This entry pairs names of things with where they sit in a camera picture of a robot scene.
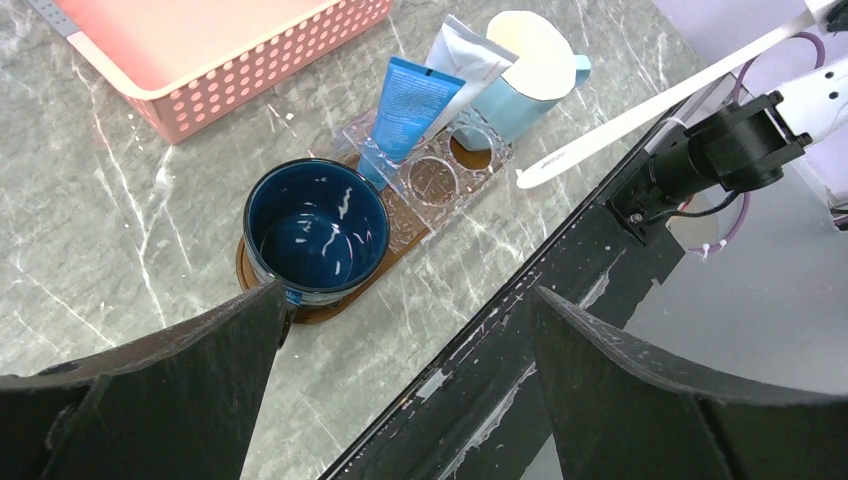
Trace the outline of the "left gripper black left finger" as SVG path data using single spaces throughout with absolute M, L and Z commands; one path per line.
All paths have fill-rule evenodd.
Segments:
M 1 379 L 5 479 L 237 479 L 289 329 L 281 283 Z

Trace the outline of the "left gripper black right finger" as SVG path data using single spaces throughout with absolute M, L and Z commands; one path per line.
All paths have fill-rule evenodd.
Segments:
M 843 479 L 847 399 L 679 357 L 538 287 L 536 367 L 567 479 Z

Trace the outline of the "white toothbrush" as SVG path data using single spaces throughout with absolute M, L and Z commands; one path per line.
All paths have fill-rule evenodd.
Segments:
M 649 120 L 657 117 L 698 90 L 733 71 L 779 42 L 823 21 L 834 1 L 807 1 L 805 9 L 791 20 L 762 35 L 679 84 L 596 127 L 559 148 L 518 174 L 520 189 L 537 187 L 594 155 Z

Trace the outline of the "clear textured glass dish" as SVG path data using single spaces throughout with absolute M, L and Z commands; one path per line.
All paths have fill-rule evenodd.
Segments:
M 374 108 L 350 120 L 335 136 L 339 160 L 357 167 L 373 141 Z M 514 158 L 513 149 L 479 112 L 468 107 L 433 139 L 399 164 L 379 164 L 387 182 L 381 197 L 390 215 L 392 240 L 408 244 L 434 233 L 469 206 Z

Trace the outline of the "white and light-blue mug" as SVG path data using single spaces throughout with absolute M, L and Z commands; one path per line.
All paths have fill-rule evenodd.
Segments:
M 506 144 L 527 133 L 590 76 L 589 57 L 576 54 L 554 25 L 534 12 L 498 13 L 488 23 L 486 38 L 518 56 L 472 102 Z

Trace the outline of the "blue toothpaste tube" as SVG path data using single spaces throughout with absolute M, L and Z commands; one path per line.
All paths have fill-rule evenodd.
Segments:
M 403 163 L 465 85 L 461 78 L 393 56 L 389 60 L 373 127 L 357 170 L 376 190 L 387 182 L 379 164 Z

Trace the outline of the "silver toothpaste tube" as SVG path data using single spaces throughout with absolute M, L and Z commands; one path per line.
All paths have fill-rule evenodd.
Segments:
M 424 134 L 434 137 L 464 108 L 501 77 L 519 56 L 493 40 L 478 35 L 449 14 L 437 34 L 424 65 L 465 81 Z

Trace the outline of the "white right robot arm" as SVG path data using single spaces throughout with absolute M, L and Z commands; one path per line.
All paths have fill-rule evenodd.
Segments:
M 847 31 L 845 1 L 807 1 L 805 11 L 769 33 L 772 44 L 798 36 L 812 25 L 824 34 Z M 847 58 L 786 81 L 767 94 L 769 115 L 786 139 L 814 145 L 847 123 Z

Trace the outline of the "pink perforated plastic basket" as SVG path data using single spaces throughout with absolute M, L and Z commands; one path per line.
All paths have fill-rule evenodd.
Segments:
M 388 0 L 34 1 L 177 144 L 386 19 Z

